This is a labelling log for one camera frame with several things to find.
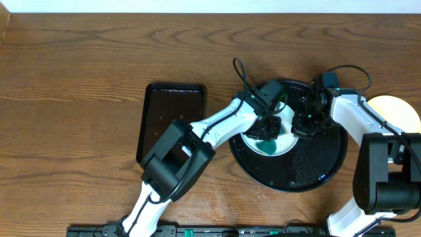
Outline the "green and yellow sponge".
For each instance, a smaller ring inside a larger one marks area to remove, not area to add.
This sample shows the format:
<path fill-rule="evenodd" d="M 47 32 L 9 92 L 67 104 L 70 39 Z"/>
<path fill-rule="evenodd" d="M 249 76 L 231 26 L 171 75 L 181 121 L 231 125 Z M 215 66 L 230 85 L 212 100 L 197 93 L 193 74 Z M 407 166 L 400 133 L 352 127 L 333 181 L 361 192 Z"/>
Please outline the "green and yellow sponge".
<path fill-rule="evenodd" d="M 278 146 L 275 140 L 262 140 L 259 142 L 256 142 L 255 144 L 256 150 L 261 155 L 267 155 L 267 156 L 277 156 L 278 155 Z"/>

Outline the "green plate with red smear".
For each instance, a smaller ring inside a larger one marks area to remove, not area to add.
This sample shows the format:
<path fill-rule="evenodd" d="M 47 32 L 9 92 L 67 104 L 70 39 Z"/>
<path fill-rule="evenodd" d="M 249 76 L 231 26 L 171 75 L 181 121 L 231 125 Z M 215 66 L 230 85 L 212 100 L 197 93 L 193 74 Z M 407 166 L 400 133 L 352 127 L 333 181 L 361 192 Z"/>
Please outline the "green plate with red smear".
<path fill-rule="evenodd" d="M 299 138 L 298 136 L 294 135 L 291 132 L 291 127 L 292 127 L 291 123 L 294 116 L 294 111 L 288 105 L 286 105 L 285 108 L 280 113 L 276 114 L 275 116 L 280 117 L 282 119 L 282 129 L 280 131 L 280 134 L 276 139 L 273 139 L 277 143 L 277 146 L 278 146 L 277 156 L 279 156 L 279 155 L 283 155 L 284 153 L 287 153 L 290 149 L 292 149 L 297 143 Z M 243 141 L 245 142 L 245 145 L 248 148 L 250 148 L 255 153 L 261 155 L 256 150 L 255 144 L 256 142 L 259 142 L 262 140 L 248 138 L 244 133 L 241 133 L 241 138 L 243 139 Z"/>

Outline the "yellow plate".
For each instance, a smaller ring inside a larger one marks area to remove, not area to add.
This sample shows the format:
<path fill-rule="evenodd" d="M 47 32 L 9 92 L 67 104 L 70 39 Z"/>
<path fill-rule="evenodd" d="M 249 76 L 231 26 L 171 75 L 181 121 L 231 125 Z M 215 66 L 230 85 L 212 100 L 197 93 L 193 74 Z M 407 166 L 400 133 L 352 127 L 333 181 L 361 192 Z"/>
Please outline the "yellow plate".
<path fill-rule="evenodd" d="M 420 117 L 406 101 L 390 95 L 380 95 L 370 99 L 368 104 L 388 123 L 404 132 L 420 133 Z"/>

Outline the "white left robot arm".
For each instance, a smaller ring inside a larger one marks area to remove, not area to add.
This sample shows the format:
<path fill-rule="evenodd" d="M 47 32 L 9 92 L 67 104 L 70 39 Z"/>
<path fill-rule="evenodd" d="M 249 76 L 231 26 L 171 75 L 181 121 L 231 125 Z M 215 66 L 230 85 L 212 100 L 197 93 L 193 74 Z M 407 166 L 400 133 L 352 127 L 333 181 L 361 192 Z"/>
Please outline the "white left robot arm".
<path fill-rule="evenodd" d="M 173 121 L 141 159 L 141 193 L 132 212 L 120 223 L 120 236 L 152 236 L 169 203 L 186 194 L 230 138 L 265 118 L 278 119 L 285 103 L 279 99 L 261 107 L 255 95 L 235 98 L 213 116 L 187 124 Z"/>

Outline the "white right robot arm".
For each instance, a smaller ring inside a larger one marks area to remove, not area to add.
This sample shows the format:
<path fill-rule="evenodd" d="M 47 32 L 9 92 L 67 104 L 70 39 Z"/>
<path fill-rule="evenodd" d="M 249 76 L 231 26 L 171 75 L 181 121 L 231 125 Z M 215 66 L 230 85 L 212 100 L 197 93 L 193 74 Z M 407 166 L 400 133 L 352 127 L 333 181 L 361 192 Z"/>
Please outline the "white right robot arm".
<path fill-rule="evenodd" d="M 362 236 L 382 222 L 420 217 L 420 134 L 388 123 L 353 89 L 307 92 L 293 117 L 293 133 L 315 138 L 334 125 L 359 145 L 353 197 L 327 219 L 331 236 Z"/>

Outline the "round black tray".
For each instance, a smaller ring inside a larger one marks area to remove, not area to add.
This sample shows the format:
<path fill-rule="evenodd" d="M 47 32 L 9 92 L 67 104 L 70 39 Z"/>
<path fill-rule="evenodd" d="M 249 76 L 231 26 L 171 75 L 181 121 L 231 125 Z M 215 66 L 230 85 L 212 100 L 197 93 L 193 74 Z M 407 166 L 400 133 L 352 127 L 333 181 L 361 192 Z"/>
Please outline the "round black tray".
<path fill-rule="evenodd" d="M 287 94 L 287 105 L 295 112 L 310 85 L 297 80 L 279 80 Z M 315 139 L 299 138 L 295 146 L 279 156 L 263 156 L 245 145 L 241 134 L 229 139 L 235 161 L 254 181 L 281 192 L 306 192 L 320 187 L 342 166 L 348 137 L 344 128 L 333 127 Z"/>

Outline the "black rectangular water tray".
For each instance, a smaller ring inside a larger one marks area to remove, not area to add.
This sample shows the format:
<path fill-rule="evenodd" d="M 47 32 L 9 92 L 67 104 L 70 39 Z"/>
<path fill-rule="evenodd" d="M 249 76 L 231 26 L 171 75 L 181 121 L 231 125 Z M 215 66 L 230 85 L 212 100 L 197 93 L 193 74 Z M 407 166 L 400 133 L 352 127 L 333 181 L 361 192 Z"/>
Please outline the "black rectangular water tray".
<path fill-rule="evenodd" d="M 173 120 L 202 120 L 206 87 L 201 84 L 151 83 L 145 89 L 136 161 L 155 145 Z"/>

